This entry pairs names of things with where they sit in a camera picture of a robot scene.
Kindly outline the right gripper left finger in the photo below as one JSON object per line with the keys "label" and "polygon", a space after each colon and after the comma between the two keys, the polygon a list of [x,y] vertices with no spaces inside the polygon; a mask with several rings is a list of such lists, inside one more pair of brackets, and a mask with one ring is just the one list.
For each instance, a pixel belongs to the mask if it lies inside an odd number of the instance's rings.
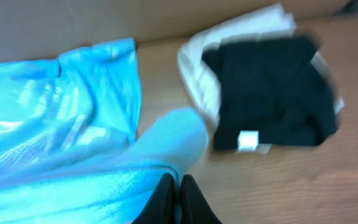
{"label": "right gripper left finger", "polygon": [[166,173],[132,224],[174,224],[175,199],[174,179],[172,175]]}

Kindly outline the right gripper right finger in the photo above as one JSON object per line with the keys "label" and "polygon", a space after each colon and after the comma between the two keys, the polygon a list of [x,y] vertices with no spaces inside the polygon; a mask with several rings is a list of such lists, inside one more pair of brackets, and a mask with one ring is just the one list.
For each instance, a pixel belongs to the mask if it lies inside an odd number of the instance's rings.
{"label": "right gripper right finger", "polygon": [[181,183],[181,206],[183,224],[222,224],[190,174]]}

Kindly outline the light blue t-shirt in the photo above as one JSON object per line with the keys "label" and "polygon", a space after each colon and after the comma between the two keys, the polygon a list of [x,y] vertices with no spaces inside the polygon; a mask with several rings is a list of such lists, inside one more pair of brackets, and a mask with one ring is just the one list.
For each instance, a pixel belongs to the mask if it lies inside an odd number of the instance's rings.
{"label": "light blue t-shirt", "polygon": [[132,38],[0,63],[0,223],[127,223],[179,189],[206,125],[179,108],[138,136],[141,106]]}

